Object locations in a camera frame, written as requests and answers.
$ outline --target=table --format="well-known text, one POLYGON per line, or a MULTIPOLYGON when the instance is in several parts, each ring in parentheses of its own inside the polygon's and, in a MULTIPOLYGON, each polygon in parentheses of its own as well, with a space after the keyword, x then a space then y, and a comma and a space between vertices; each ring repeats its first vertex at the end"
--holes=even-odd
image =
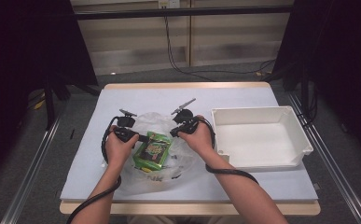
MULTIPOLYGON (((205 89, 205 88, 268 88, 265 82, 198 82, 198 83, 138 83, 138 84, 110 84, 106 90, 138 90, 138 89, 205 89)), ((62 201, 61 212, 70 214, 80 201, 62 201)), ((320 205, 317 200, 307 202, 276 202, 284 215, 315 216, 320 213, 320 205)), ((231 203, 212 202, 114 202, 111 214, 115 215, 164 215, 164 216, 234 216, 238 215, 231 203)))

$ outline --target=hand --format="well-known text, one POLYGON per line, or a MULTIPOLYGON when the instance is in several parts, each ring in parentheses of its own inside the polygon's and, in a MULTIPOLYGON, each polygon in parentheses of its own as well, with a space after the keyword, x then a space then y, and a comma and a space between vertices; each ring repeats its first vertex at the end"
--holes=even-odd
POLYGON ((115 125, 111 126, 105 148, 108 164, 122 166, 131 155, 132 147, 139 139, 139 134, 134 135, 128 142, 124 143, 113 133, 116 127, 115 125))
POLYGON ((208 148, 208 150, 212 150, 210 130, 203 122, 198 124, 197 130, 195 130, 193 134, 179 132, 178 135, 187 142, 190 148, 200 155, 206 148, 208 148))

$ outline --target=white plastic bin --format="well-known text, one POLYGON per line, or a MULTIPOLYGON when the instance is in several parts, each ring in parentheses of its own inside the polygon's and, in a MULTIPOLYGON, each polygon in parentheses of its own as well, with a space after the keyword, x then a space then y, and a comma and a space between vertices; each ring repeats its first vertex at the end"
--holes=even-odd
POLYGON ((238 169, 299 165, 313 148, 291 106, 212 110, 216 150, 238 169))

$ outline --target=human arm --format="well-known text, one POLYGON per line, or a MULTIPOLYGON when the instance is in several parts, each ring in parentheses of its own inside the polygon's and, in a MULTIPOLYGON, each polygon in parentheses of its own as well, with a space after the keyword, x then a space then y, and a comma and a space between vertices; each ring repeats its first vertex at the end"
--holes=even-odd
MULTIPOLYGON (((89 198, 114 187, 125 164, 125 161, 131 155, 132 146, 136 143, 138 138, 139 135, 136 134, 128 142, 124 143, 119 140, 112 132, 107 136, 105 148, 108 165, 89 198)), ((74 217, 72 224, 108 223, 111 203, 113 202, 113 195, 114 192, 111 192, 102 199, 82 209, 74 217)))
MULTIPOLYGON (((206 124, 200 122, 193 134, 178 135, 211 168, 235 169, 212 149, 210 131, 206 124)), ((253 180, 239 175, 216 174, 215 177, 246 223, 287 223, 271 197, 253 180)))

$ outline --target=gray carpet floor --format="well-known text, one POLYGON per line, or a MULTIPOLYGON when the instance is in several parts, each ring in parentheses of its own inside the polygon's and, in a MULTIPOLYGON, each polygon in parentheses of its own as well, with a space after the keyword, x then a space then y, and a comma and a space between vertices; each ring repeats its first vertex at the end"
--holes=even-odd
MULTIPOLYGON (((205 76, 214 81, 259 81, 260 77, 256 76, 255 73, 241 75, 218 72, 223 70, 254 71, 258 70, 259 66, 260 63, 241 63, 185 68, 183 70, 216 71, 198 73, 198 76, 205 76)), ((98 81, 99 87, 93 88, 103 88, 108 83, 208 80, 190 74, 178 73, 173 69, 165 69, 98 76, 98 81)), ((279 105, 290 105, 287 92, 283 90, 282 81, 273 81, 271 86, 279 105)), ((98 99, 74 87, 69 87, 69 90, 72 97, 67 103, 55 101, 57 110, 63 109, 61 122, 17 223, 64 223, 67 219, 67 216, 59 211, 60 192, 98 99)), ((339 117, 326 104, 324 97, 319 97, 317 117, 313 124, 326 142, 328 149, 354 188, 355 193, 361 199, 361 148, 357 139, 342 131, 339 117)), ((18 137, 13 143, 12 150, 0 166, 0 221, 27 173, 45 134, 46 125, 47 114, 44 105, 38 110, 29 109, 19 128, 18 137)), ((303 161, 312 182, 319 186, 316 192, 319 196, 322 212, 316 217, 287 217, 288 221, 290 223, 357 223, 336 183, 320 159, 320 155, 314 151, 303 161)), ((125 223, 125 218, 112 217, 110 223, 125 223)))

